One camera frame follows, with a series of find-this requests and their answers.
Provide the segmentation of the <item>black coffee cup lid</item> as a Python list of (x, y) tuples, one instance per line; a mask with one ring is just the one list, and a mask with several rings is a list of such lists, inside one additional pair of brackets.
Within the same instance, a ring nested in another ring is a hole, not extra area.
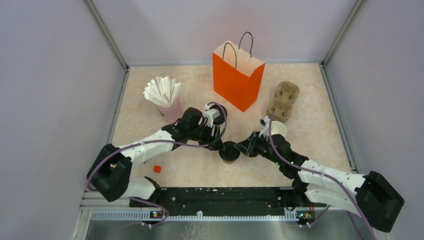
[(240, 156), (239, 150), (237, 150), (233, 141), (226, 141), (223, 143), (225, 150), (219, 151), (219, 156), (222, 160), (237, 160)]

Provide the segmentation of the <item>brown paper coffee cup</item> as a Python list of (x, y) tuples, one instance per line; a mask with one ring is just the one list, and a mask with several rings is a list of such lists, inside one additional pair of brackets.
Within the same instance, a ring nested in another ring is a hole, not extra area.
[(236, 159), (234, 159), (234, 160), (226, 160), (226, 159), (223, 159), (222, 161), (223, 161), (223, 163), (224, 163), (224, 164), (232, 165), (232, 164), (234, 164), (237, 160), (236, 160)]

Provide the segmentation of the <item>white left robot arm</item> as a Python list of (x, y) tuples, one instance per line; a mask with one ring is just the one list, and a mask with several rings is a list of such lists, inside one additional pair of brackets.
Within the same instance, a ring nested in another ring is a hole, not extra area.
[(121, 146), (106, 144), (86, 176), (86, 188), (99, 192), (108, 202), (128, 197), (156, 206), (161, 198), (159, 185), (150, 177), (132, 176), (132, 167), (181, 146), (224, 150), (221, 125), (227, 125), (227, 115), (226, 108), (216, 102), (208, 103), (204, 111), (189, 107), (175, 122), (144, 139)]

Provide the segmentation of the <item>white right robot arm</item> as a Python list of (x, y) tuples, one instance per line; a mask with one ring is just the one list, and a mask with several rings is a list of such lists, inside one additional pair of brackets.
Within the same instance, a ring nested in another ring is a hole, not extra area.
[(281, 135), (271, 137), (258, 131), (234, 146), (242, 154), (261, 156), (279, 166), (293, 180), (293, 200), (299, 206), (310, 202), (334, 206), (364, 217), (369, 225), (389, 233), (405, 200), (380, 173), (359, 174), (337, 170), (292, 150)]

